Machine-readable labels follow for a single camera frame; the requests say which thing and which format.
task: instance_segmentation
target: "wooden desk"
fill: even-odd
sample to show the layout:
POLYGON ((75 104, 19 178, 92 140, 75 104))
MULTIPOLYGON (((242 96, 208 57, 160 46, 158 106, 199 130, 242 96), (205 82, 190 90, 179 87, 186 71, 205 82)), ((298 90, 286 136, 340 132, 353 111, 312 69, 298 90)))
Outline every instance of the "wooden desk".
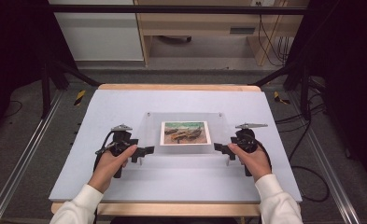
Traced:
MULTIPOLYGON (((134 3, 155 6, 251 6, 250 0, 134 0, 134 3)), ((273 7, 306 7, 307 5, 308 0, 275 0, 273 7)), ((154 35, 244 35, 247 36, 258 65, 263 65, 266 60, 266 53, 268 54, 271 49, 270 40, 274 43, 276 36, 294 37, 303 18, 303 16, 292 15, 263 15, 261 21, 270 40, 263 30, 260 32, 259 40, 259 15, 139 13, 136 17, 146 64, 148 64, 151 40, 154 35), (234 28, 244 28, 247 32, 239 34, 233 31, 234 28)))
MULTIPOLYGON (((105 84, 99 90, 157 90, 157 91, 261 91, 254 86, 234 85, 148 85, 105 84)), ((55 213, 62 202, 51 207, 55 213)), ((100 203, 99 215, 157 216, 157 217, 256 217, 257 203, 100 203)))

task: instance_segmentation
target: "white cabinet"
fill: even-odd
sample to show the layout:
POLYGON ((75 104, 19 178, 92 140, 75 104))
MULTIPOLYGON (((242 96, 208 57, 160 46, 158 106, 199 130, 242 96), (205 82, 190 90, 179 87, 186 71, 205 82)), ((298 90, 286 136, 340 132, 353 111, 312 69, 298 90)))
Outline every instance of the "white cabinet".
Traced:
MULTIPOLYGON (((132 0, 49 0, 50 4, 132 5, 132 0)), ((134 13, 55 13, 75 61, 143 61, 134 13)))

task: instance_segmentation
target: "sleeve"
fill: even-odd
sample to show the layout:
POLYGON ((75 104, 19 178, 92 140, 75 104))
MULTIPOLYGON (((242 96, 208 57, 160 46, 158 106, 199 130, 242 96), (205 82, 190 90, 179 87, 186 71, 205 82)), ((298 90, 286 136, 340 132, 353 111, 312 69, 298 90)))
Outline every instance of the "sleeve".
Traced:
POLYGON ((65 202, 50 223, 93 223, 94 212, 104 195, 89 185, 84 185, 71 202, 65 202))
POLYGON ((299 205, 280 187, 275 175, 265 175, 256 182, 261 196, 262 223, 303 223, 299 205))

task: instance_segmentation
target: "photograph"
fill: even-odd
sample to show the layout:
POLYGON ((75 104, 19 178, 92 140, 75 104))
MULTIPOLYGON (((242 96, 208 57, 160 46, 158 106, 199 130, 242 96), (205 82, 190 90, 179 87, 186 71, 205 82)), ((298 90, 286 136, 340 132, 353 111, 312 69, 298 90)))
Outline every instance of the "photograph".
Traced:
POLYGON ((206 121, 164 121, 161 146, 210 145, 206 121))

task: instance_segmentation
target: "person's left hand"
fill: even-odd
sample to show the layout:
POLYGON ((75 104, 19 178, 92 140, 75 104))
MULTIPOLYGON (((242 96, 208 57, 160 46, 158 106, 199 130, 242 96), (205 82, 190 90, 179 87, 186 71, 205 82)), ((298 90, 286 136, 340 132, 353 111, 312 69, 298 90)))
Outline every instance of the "person's left hand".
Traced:
POLYGON ((119 170, 119 168, 125 167, 128 158, 130 158, 137 149, 137 145, 130 146, 123 151, 118 157, 113 156, 109 150, 105 151, 96 166, 95 171, 92 174, 88 185, 97 189, 101 193, 110 186, 111 178, 119 170))

